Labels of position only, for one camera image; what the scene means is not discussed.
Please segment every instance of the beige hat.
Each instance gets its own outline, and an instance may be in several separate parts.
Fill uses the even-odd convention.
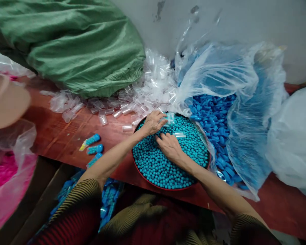
[[[0,129],[16,122],[31,103],[29,92],[0,74]]]

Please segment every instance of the wrist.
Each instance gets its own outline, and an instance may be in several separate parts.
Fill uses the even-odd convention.
[[[194,174],[194,168],[197,163],[195,163],[186,153],[182,152],[176,160],[176,163],[190,175]]]
[[[146,138],[147,136],[149,136],[149,133],[147,132],[147,130],[145,130],[144,128],[140,128],[138,131],[136,131],[134,133],[134,136],[136,136],[136,138],[141,141],[142,139]]]

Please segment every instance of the white plastic bag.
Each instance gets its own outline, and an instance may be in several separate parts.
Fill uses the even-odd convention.
[[[282,182],[306,195],[306,88],[272,116],[266,157]]]
[[[189,116],[186,108],[195,95],[236,94],[227,115],[230,136],[226,148],[250,190],[238,192],[255,201],[259,201],[258,190],[272,170],[265,158],[270,118],[287,97],[282,61],[283,49],[269,43],[225,45],[211,43],[206,36],[176,52],[179,88],[175,111]],[[217,171],[213,162],[210,169]]]
[[[27,76],[29,78],[35,77],[35,73],[31,70],[19,65],[18,63],[12,61],[7,56],[0,54],[0,71],[13,76]]]

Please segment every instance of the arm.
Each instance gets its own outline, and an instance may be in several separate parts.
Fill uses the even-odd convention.
[[[108,152],[98,159],[93,166],[86,170],[78,180],[78,183],[85,179],[96,179],[103,190],[107,178],[118,167],[127,153],[142,139],[158,132],[167,122],[167,120],[162,120],[160,122],[160,119],[166,116],[166,114],[159,111],[154,111],[148,115],[140,130],[136,131],[128,139],[108,150]]]
[[[160,136],[161,138],[156,137],[156,141],[166,157],[178,167],[194,176],[202,184],[207,194],[226,213],[231,221],[234,221],[234,218],[238,214],[248,214],[257,218],[267,227],[264,220],[252,206],[230,185],[187,156],[182,151],[174,135],[167,133],[166,135],[161,134]]]

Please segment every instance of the green sack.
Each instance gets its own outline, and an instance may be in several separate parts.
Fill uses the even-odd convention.
[[[84,98],[136,81],[145,59],[136,28],[108,0],[0,0],[0,53]]]

